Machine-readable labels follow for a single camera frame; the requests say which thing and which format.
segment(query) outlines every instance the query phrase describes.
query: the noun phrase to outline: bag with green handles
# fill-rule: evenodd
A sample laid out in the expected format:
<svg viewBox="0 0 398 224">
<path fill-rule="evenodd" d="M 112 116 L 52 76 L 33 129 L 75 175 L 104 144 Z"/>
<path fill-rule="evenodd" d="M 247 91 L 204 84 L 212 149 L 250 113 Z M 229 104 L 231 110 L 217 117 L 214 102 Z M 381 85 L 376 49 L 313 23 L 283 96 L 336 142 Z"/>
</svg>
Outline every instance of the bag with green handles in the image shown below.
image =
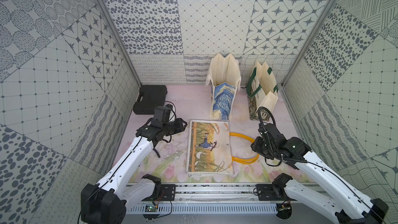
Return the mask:
<svg viewBox="0 0 398 224">
<path fill-rule="evenodd" d="M 250 119 L 258 120 L 257 109 L 259 107 L 266 107 L 272 112 L 278 101 L 278 90 L 272 68 L 266 62 L 261 65 L 256 61 L 246 87 Z M 261 117 L 264 120 L 269 118 L 266 112 L 262 112 Z"/>
</svg>

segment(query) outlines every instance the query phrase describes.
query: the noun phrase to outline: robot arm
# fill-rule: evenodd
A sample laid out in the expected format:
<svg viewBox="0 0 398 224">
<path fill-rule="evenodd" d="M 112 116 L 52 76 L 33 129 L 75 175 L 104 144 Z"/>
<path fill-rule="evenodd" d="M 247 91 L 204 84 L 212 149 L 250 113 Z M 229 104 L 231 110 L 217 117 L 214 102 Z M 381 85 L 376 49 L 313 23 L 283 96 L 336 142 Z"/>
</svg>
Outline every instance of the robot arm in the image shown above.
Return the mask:
<svg viewBox="0 0 398 224">
<path fill-rule="evenodd" d="M 300 201 L 334 223 L 380 224 L 388 210 L 381 199 L 371 199 L 351 186 L 327 166 L 305 142 L 297 137 L 286 140 L 275 125 L 271 112 L 265 109 L 273 124 L 264 124 L 260 118 L 259 133 L 251 145 L 253 151 L 265 159 L 277 158 L 294 169 L 300 169 L 313 178 L 332 198 L 325 197 L 281 174 L 273 181 L 276 196 L 286 195 Z"/>
<path fill-rule="evenodd" d="M 164 140 L 164 136 L 183 132 L 187 127 L 187 122 L 175 118 L 175 114 L 170 119 L 171 109 L 171 105 L 156 107 L 154 117 L 137 130 L 136 137 L 121 159 L 96 185 L 87 184 L 84 187 L 81 193 L 82 221 L 88 224 L 120 224 L 127 208 L 145 198 L 155 200 L 160 197 L 161 180 L 152 175 L 145 175 L 132 187 L 126 188 L 126 185 L 143 159 L 158 142 Z"/>
</svg>

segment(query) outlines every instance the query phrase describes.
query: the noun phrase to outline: green bag handle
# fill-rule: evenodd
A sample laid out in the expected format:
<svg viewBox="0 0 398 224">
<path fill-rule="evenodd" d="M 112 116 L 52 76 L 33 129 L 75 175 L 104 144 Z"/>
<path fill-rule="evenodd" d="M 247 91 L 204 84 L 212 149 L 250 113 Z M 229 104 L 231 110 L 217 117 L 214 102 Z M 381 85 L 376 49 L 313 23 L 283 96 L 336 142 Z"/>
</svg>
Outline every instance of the green bag handle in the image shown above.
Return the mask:
<svg viewBox="0 0 398 224">
<path fill-rule="evenodd" d="M 256 77 L 256 71 L 257 71 L 257 68 L 255 67 L 253 70 L 253 73 L 251 74 L 251 77 L 249 79 L 248 85 L 246 87 L 246 92 L 249 97 L 255 96 L 256 93 L 258 93 L 258 91 L 260 91 L 260 89 L 261 89 L 261 85 L 259 85 L 258 88 L 252 94 L 250 94 L 251 83 L 253 82 L 254 78 Z"/>
</svg>

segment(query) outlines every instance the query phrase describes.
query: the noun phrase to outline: canvas tote bag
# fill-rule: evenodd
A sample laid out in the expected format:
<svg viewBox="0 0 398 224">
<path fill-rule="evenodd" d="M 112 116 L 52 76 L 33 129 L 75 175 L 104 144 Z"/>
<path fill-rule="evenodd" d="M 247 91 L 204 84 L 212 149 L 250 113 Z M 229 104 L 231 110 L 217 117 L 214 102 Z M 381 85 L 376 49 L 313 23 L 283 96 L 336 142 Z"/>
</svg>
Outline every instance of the canvas tote bag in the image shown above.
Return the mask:
<svg viewBox="0 0 398 224">
<path fill-rule="evenodd" d="M 248 94 L 250 119 L 259 120 L 257 113 L 259 107 L 266 107 L 272 112 L 278 101 L 278 86 L 272 68 L 266 62 L 261 65 L 256 61 L 251 71 L 246 92 Z M 261 117 L 264 120 L 269 120 L 268 114 L 264 111 L 261 113 Z"/>
<path fill-rule="evenodd" d="M 239 62 L 232 54 L 223 57 L 218 53 L 211 59 L 206 78 L 206 85 L 211 82 L 210 119 L 232 120 L 232 103 L 240 81 Z"/>
</svg>

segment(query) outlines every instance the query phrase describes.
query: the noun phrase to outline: black plastic case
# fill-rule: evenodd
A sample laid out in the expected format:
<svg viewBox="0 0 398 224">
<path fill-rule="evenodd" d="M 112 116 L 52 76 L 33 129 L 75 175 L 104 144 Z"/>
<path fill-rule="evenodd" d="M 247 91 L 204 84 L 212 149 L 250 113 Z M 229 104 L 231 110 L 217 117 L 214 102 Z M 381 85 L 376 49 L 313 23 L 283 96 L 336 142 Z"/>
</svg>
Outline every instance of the black plastic case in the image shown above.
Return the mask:
<svg viewBox="0 0 398 224">
<path fill-rule="evenodd" d="M 166 94 L 167 87 L 165 85 L 142 85 L 132 111 L 135 114 L 153 115 L 155 107 L 164 105 Z"/>
</svg>

